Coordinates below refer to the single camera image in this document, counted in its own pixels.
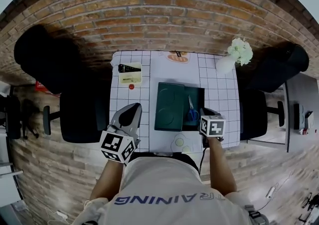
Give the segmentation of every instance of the brick wall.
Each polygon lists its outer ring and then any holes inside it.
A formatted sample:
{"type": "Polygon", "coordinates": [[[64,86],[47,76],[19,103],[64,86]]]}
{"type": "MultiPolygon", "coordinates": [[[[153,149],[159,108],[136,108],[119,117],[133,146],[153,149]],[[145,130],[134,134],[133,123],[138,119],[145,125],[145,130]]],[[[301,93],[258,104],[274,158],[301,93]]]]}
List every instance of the brick wall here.
{"type": "Polygon", "coordinates": [[[311,58],[307,73],[319,76],[318,24],[297,0],[14,0],[0,15],[1,80],[34,81],[13,59],[14,43],[34,24],[45,25],[53,36],[75,39],[83,61],[95,69],[107,67],[117,50],[224,55],[238,36],[256,52],[285,41],[298,43],[311,58]]]}

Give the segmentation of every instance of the white vase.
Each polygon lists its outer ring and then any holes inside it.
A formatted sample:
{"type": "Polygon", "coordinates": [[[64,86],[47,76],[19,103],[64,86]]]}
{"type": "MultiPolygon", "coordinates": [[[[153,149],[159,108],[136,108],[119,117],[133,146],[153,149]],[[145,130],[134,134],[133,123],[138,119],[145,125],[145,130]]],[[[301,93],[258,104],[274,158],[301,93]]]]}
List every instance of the white vase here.
{"type": "Polygon", "coordinates": [[[236,60],[231,56],[225,56],[218,60],[216,64],[216,70],[218,73],[227,74],[234,68],[235,62],[236,60]]]}

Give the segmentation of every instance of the black cable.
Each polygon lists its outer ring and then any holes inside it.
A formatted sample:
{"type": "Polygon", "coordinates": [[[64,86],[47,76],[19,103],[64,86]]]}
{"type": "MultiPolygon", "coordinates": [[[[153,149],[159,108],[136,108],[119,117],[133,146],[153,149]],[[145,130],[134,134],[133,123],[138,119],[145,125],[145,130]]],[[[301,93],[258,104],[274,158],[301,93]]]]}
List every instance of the black cable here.
{"type": "Polygon", "coordinates": [[[270,198],[270,199],[268,200],[267,204],[265,204],[263,207],[261,207],[260,209],[256,210],[256,212],[258,212],[258,211],[260,211],[261,209],[265,208],[265,207],[269,204],[269,202],[271,201],[271,199],[272,199],[272,198],[270,198]]]}
{"type": "Polygon", "coordinates": [[[203,160],[204,160],[204,156],[205,156],[205,151],[206,151],[207,147],[204,149],[203,151],[203,156],[201,157],[201,161],[200,161],[200,165],[199,165],[199,175],[200,175],[200,170],[201,170],[201,165],[203,164],[203,160]]]}

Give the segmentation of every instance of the red object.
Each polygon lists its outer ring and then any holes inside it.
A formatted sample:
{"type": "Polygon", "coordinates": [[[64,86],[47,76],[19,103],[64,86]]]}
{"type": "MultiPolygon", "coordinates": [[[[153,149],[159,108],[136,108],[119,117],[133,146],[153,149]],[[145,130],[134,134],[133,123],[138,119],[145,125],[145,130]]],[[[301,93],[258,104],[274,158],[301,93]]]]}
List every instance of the red object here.
{"type": "Polygon", "coordinates": [[[308,135],[308,134],[309,134],[308,128],[304,128],[304,130],[303,130],[303,135],[308,135]]]}
{"type": "Polygon", "coordinates": [[[41,91],[50,95],[54,95],[52,94],[45,86],[43,86],[40,82],[36,81],[35,82],[35,91],[41,91]]]}

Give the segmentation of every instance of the table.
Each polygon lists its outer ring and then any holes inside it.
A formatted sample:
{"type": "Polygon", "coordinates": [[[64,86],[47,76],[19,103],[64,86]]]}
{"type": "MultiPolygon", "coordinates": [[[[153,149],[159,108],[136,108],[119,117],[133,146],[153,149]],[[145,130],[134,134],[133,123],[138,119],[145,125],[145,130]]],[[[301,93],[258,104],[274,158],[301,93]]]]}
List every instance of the table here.
{"type": "Polygon", "coordinates": [[[318,140],[318,135],[315,133],[315,130],[319,129],[319,92],[317,80],[303,73],[297,74],[285,83],[284,97],[285,121],[287,121],[285,142],[275,143],[247,140],[247,143],[282,149],[287,152],[296,152],[311,146],[318,140]],[[297,103],[303,105],[305,114],[308,111],[314,112],[315,126],[310,129],[308,135],[301,135],[299,130],[294,129],[294,104],[297,103]]]}
{"type": "Polygon", "coordinates": [[[198,153],[203,147],[199,133],[154,130],[159,82],[183,84],[205,89],[205,107],[219,111],[227,120],[223,148],[239,145],[240,113],[236,70],[227,75],[216,72],[221,57],[211,54],[169,51],[118,51],[111,64],[113,77],[110,94],[110,119],[116,111],[131,103],[141,103],[141,125],[137,131],[141,140],[138,152],[198,153]],[[142,84],[130,90],[118,77],[120,63],[140,62],[142,84]]]}

